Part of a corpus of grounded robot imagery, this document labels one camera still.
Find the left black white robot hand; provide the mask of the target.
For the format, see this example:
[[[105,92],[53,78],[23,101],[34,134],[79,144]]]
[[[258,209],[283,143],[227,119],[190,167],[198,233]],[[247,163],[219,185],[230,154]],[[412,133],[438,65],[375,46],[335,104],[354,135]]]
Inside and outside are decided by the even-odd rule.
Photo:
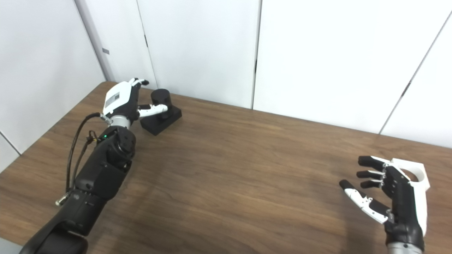
[[[108,126],[130,129],[133,122],[140,118],[169,110],[169,106],[165,104],[138,103],[140,88],[148,84],[148,80],[132,78],[130,81],[117,83],[106,93],[102,116]]]

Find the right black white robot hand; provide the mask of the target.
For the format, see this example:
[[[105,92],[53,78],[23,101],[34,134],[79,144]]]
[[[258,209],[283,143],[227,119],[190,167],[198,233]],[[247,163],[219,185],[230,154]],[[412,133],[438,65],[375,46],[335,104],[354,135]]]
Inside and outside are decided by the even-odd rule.
[[[376,156],[359,156],[357,162],[368,170],[358,171],[361,188],[379,188],[391,199],[391,206],[369,197],[348,180],[341,180],[344,193],[367,216],[384,226],[389,254],[423,254],[427,231],[426,192],[430,182],[423,163]]]

